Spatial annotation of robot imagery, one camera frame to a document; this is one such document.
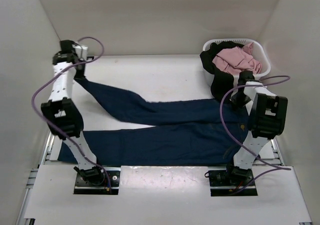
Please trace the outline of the dark blue denim trousers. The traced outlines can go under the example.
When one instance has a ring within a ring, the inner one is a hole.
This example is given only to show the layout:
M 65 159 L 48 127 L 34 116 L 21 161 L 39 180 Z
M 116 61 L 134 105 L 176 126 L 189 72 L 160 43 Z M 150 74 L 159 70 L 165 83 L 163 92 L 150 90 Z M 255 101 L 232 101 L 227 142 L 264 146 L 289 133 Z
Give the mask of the dark blue denim trousers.
M 91 94 L 99 105 L 118 121 L 141 124 L 139 129 L 90 130 L 88 133 L 111 135 L 107 140 L 135 144 L 174 146 L 186 142 L 187 149 L 195 152 L 196 142 L 213 144 L 222 159 L 240 149 L 247 134 L 248 112 L 246 108 L 233 110 L 229 104 L 215 99 L 198 99 L 172 102 L 149 102 L 137 93 L 78 79 L 77 83 Z

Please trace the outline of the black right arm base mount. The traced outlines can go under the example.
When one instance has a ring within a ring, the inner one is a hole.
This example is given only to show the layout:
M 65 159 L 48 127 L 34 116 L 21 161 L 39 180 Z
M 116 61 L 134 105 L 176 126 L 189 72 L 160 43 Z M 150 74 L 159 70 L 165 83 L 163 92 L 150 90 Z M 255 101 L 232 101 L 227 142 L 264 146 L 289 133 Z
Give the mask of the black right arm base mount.
M 209 180 L 211 197 L 255 197 L 258 195 L 252 171 L 214 169 L 204 174 Z

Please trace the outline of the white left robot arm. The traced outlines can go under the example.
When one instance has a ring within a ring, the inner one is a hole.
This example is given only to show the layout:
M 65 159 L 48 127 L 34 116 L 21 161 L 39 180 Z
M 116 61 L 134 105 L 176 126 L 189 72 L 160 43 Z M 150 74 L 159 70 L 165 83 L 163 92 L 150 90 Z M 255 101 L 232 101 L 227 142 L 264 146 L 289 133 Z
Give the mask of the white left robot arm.
M 73 154 L 78 174 L 87 174 L 93 185 L 100 185 L 105 173 L 97 167 L 97 157 L 91 151 L 83 134 L 84 121 L 81 113 L 72 101 L 74 79 L 85 77 L 85 65 L 77 65 L 64 71 L 68 66 L 83 62 L 88 47 L 72 40 L 61 40 L 60 51 L 52 58 L 54 75 L 59 77 L 53 82 L 52 92 L 47 102 L 40 106 L 43 116 L 64 132 L 61 134 L 51 125 L 50 131 L 58 136 Z

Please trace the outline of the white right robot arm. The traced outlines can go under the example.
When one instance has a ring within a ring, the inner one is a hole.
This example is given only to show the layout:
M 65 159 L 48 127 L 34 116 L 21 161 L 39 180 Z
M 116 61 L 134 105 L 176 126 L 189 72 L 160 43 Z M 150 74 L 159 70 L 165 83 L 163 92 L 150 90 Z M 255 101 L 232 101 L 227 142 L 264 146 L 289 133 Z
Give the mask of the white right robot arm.
M 236 185 L 242 180 L 243 175 L 252 169 L 262 148 L 281 135 L 285 128 L 288 98 L 270 92 L 255 79 L 252 71 L 243 71 L 239 75 L 237 92 L 231 97 L 231 104 L 235 108 L 242 108 L 249 102 L 252 102 L 252 106 L 246 125 L 247 136 L 224 173 L 230 185 Z

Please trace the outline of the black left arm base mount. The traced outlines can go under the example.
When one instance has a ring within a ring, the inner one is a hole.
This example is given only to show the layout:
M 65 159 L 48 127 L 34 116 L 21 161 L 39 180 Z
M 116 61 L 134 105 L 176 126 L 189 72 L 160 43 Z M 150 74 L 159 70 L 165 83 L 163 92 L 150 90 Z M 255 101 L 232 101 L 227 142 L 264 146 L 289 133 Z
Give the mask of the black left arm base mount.
M 103 169 L 93 167 L 88 170 L 80 170 L 77 166 L 73 168 L 77 175 L 74 183 L 73 193 L 75 195 L 118 195 L 121 168 L 105 167 Z

